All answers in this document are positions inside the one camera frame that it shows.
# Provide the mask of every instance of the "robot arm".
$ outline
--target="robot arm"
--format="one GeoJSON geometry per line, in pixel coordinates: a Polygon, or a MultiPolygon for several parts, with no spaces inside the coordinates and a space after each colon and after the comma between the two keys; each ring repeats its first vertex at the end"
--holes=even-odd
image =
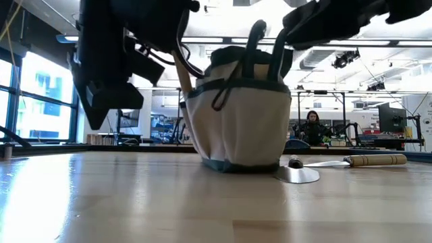
{"type": "MultiPolygon", "coordinates": [[[[287,45],[308,49],[358,34],[373,16],[390,13],[387,23],[393,24],[431,5],[432,0],[312,0],[283,18],[283,33],[287,45]]],[[[68,61],[93,130],[109,109],[142,107],[143,98],[128,79],[134,73],[156,86],[164,67],[149,59],[151,49],[176,53],[189,73],[203,77],[180,50],[189,13],[199,7],[194,0],[81,0],[78,46],[68,61]],[[135,50],[137,44],[144,53],[135,50]]]]}

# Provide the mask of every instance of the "computer monitor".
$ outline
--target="computer monitor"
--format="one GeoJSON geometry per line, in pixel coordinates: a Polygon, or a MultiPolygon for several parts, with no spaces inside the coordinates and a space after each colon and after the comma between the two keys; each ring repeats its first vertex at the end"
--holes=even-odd
{"type": "Polygon", "coordinates": [[[138,127],[140,110],[139,109],[122,109],[123,115],[120,117],[121,128],[138,127]]]}
{"type": "Polygon", "coordinates": [[[404,132],[406,110],[391,108],[390,104],[378,106],[380,132],[404,132]]]}

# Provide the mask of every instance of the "green trim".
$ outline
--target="green trim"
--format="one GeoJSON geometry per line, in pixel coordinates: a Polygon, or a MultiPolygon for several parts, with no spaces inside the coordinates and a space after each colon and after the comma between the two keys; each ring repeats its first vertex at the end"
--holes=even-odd
{"type": "MultiPolygon", "coordinates": [[[[212,68],[216,68],[221,65],[226,65],[235,61],[239,61],[245,52],[246,52],[245,47],[237,47],[237,46],[228,46],[228,47],[214,50],[210,56],[211,65],[209,65],[204,71],[205,77],[211,76],[212,68]]],[[[253,54],[254,64],[269,65],[271,62],[272,54],[270,53],[257,49],[252,54],[253,54]]],[[[282,77],[285,77],[287,73],[290,71],[291,64],[292,64],[292,60],[290,58],[290,55],[286,53],[282,59],[282,66],[281,66],[282,77]]]]}
{"type": "Polygon", "coordinates": [[[221,90],[228,86],[230,88],[255,88],[259,90],[282,92],[282,93],[286,93],[287,95],[291,94],[288,86],[277,82],[255,80],[250,78],[241,78],[241,79],[231,80],[229,83],[227,83],[224,79],[218,79],[218,80],[207,82],[197,87],[195,90],[190,91],[188,93],[188,99],[195,98],[206,91],[221,90]]]}
{"type": "Polygon", "coordinates": [[[221,173],[271,173],[279,168],[279,160],[270,165],[238,165],[225,161],[217,161],[214,159],[202,158],[202,162],[209,168],[221,173]]]}

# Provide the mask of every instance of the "trowel blade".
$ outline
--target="trowel blade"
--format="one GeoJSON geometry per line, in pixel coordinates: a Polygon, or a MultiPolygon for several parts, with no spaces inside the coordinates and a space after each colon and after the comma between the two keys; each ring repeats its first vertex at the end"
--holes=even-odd
{"type": "Polygon", "coordinates": [[[319,180],[319,173],[313,169],[294,169],[288,166],[281,166],[275,173],[275,178],[287,183],[303,184],[319,180]]]}
{"type": "Polygon", "coordinates": [[[308,165],[303,165],[305,167],[331,167],[331,166],[347,166],[350,165],[348,162],[345,161],[326,161],[326,162],[319,162],[319,163],[311,163],[308,165]]]}

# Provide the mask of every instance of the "wooden handle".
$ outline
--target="wooden handle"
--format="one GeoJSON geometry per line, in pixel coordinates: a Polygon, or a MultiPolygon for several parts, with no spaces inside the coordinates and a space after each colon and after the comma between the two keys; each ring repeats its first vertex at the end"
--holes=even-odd
{"type": "Polygon", "coordinates": [[[405,155],[354,155],[345,157],[351,167],[371,165],[403,165],[407,162],[405,155]]]}
{"type": "Polygon", "coordinates": [[[177,75],[183,93],[192,91],[193,88],[192,88],[192,83],[190,82],[190,76],[188,70],[180,62],[175,51],[173,51],[171,54],[174,57],[175,67],[177,68],[177,75]]]}

